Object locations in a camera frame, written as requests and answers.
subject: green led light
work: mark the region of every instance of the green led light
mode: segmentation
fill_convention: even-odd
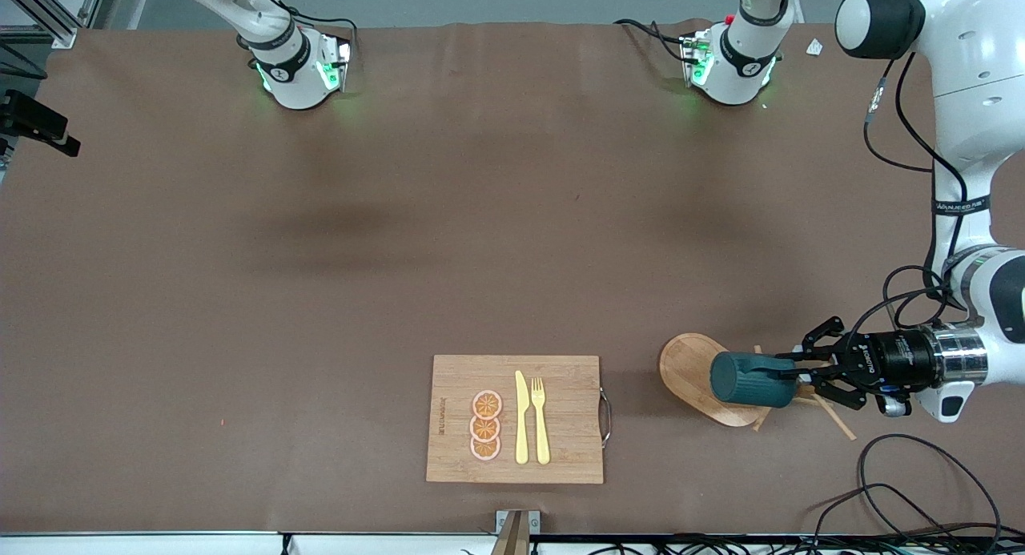
[[[266,75],[263,74],[263,69],[259,66],[259,63],[256,64],[256,72],[259,73],[259,78],[263,80],[263,90],[274,92],[271,90],[271,83],[266,81]]]
[[[776,60],[773,58],[769,63],[769,66],[766,67],[766,76],[765,76],[764,79],[762,79],[762,86],[765,86],[766,84],[769,84],[769,78],[772,76],[772,68],[775,67],[775,66],[776,66]]]
[[[694,66],[694,75],[691,77],[691,81],[696,85],[703,85],[708,80],[708,73],[711,72],[714,65],[715,57],[711,52],[706,53],[704,58]]]
[[[328,90],[334,90],[338,88],[338,69],[335,69],[331,65],[322,65],[322,63],[317,63],[317,70],[321,74],[321,78],[324,80],[324,86]]]

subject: table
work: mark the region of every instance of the table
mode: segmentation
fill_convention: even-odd
[[[794,28],[739,108],[636,32],[535,24],[368,31],[352,94],[288,112],[234,38],[83,32],[48,65],[40,100],[83,147],[20,146],[0,193],[0,528],[476,531],[534,508],[552,532],[807,531],[893,431],[1025,523],[1014,388],[951,426],[842,409],[849,442],[805,406],[720,427],[659,380],[680,332],[788,350],[924,256],[928,176],[861,143],[881,65],[828,27]],[[886,109],[878,148],[925,163]],[[1019,246],[1021,170],[993,197]],[[605,484],[424,482],[432,357],[474,353],[600,355]],[[869,477],[987,518],[942,461],[878,450]],[[834,513],[827,530],[884,530]]]

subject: yellow fork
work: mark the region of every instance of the yellow fork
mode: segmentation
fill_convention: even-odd
[[[544,427],[544,381],[541,378],[530,380],[530,401],[534,404],[537,415],[537,462],[547,465],[551,461],[548,449],[548,430]]]

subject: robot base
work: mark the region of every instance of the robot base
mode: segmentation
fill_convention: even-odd
[[[352,45],[336,37],[322,34],[312,28],[303,28],[302,36],[311,41],[313,52],[293,74],[292,80],[277,80],[275,69],[264,72],[257,66],[263,79],[263,88],[274,95],[282,107],[301,111],[312,109],[335,91],[343,91]]]
[[[684,56],[698,61],[697,65],[684,64],[684,79],[691,86],[700,88],[709,98],[723,105],[743,105],[757,95],[769,78],[776,60],[755,76],[741,76],[736,67],[723,57],[720,44],[726,24],[712,25],[707,31],[695,34],[692,48],[681,48]]]

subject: orange slice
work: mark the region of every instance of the orange slice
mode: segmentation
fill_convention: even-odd
[[[486,443],[477,441],[476,439],[469,440],[469,452],[474,453],[474,457],[481,461],[491,461],[498,457],[498,451],[500,450],[502,450],[501,439],[496,438],[494,441]]]
[[[498,424],[497,419],[475,417],[469,420],[469,434],[477,441],[483,443],[494,441],[498,437],[499,431],[501,431],[501,425]]]
[[[502,411],[502,398],[494,391],[481,391],[474,397],[473,408],[478,419],[495,419]]]

